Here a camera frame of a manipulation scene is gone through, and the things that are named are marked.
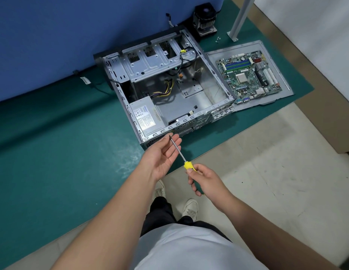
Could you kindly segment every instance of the shoe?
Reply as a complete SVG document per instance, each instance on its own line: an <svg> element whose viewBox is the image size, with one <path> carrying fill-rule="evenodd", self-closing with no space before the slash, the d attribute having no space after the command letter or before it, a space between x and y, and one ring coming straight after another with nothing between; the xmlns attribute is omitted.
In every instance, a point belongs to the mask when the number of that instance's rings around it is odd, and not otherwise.
<svg viewBox="0 0 349 270"><path fill-rule="evenodd" d="M190 216L192 218L193 222L195 222L196 218L197 218L197 214L198 214L198 203L195 199L191 198L185 204L185 207L184 207L183 213L182 213L182 217L183 216Z"/></svg>
<svg viewBox="0 0 349 270"><path fill-rule="evenodd" d="M162 180L159 180L156 183L156 186L155 186L154 192L153 192L153 200L157 197L160 197L160 196L166 198L166 188L164 187Z"/></svg>

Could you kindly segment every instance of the screwdriver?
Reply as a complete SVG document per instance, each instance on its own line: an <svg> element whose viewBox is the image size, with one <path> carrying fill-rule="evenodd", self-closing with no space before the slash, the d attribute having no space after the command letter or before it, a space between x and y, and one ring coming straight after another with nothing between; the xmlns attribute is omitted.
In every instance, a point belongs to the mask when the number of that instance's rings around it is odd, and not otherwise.
<svg viewBox="0 0 349 270"><path fill-rule="evenodd" d="M169 136L169 139L172 141L174 147L177 149L179 155L182 157L183 161L185 162L185 169L191 168L191 169L193 169L195 172L197 172L196 169L195 169L195 167L192 165L192 162L191 162L191 161L187 161L187 160L185 159L185 157L183 156L183 154L181 153L181 151L178 149L176 143L173 141L173 139L172 139L171 136ZM196 182L195 180L193 180L193 181L194 181L194 183L195 183L196 189L197 189L200 193L204 194L204 192L203 192L203 190L201 189L201 186L199 185L199 183Z"/></svg>

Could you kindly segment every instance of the left hand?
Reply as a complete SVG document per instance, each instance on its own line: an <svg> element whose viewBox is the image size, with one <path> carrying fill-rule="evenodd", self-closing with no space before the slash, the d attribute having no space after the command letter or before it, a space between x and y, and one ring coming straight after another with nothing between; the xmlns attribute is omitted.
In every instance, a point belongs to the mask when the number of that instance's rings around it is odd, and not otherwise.
<svg viewBox="0 0 349 270"><path fill-rule="evenodd" d="M178 156L178 151L174 147L169 136L172 137L179 149L181 149L180 143L182 139L178 134L173 133L166 134L161 140L151 145L143 154L139 166L145 169L150 169L151 177L157 182L163 178L169 168L172 166L174 160Z"/></svg>

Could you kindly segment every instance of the green circuit board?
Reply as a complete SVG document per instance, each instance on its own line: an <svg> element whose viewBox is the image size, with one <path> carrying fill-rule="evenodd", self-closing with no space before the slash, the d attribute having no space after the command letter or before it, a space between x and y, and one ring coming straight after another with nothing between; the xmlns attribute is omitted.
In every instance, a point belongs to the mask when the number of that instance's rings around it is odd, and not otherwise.
<svg viewBox="0 0 349 270"><path fill-rule="evenodd" d="M236 96L236 104L282 90L261 51L233 55L216 63Z"/></svg>

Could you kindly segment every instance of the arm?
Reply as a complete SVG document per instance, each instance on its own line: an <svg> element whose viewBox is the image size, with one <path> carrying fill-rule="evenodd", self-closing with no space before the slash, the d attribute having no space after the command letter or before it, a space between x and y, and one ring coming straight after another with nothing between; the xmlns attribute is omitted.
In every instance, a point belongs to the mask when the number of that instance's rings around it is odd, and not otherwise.
<svg viewBox="0 0 349 270"><path fill-rule="evenodd" d="M246 245L269 269L338 269L310 247L277 227L246 203L236 198L218 175L202 164L194 164L199 173L188 169L188 183L196 195L193 179L213 204L230 219Z"/></svg>
<svg viewBox="0 0 349 270"><path fill-rule="evenodd" d="M182 141L179 135L172 139L177 146ZM116 195L68 246L52 270L128 268L156 182L166 175L177 156L168 135L150 146Z"/></svg>

